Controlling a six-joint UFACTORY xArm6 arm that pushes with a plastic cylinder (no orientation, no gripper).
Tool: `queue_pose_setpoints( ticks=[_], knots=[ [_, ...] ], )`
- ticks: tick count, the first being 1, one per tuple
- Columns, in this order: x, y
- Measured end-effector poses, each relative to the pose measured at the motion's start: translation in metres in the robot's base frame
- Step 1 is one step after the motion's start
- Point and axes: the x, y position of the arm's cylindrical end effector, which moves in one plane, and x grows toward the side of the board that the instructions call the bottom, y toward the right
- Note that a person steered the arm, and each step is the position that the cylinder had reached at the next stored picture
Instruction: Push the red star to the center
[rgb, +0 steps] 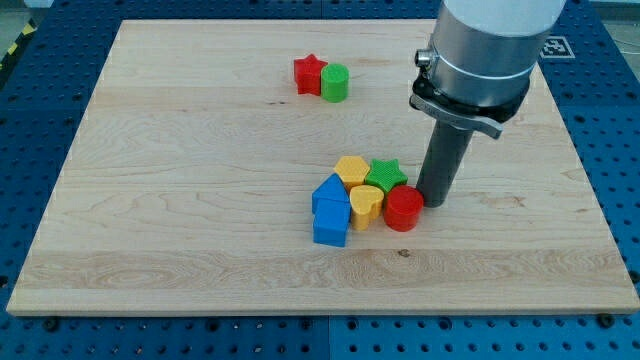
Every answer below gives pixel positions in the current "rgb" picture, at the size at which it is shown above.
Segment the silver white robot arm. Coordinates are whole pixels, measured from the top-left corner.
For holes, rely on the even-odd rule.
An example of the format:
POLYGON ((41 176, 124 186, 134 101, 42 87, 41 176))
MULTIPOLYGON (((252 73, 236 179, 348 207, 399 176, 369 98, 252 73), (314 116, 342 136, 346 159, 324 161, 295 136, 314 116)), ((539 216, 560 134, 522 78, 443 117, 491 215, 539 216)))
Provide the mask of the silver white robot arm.
POLYGON ((497 139, 529 89, 564 0, 443 0, 410 106, 456 130, 497 139))

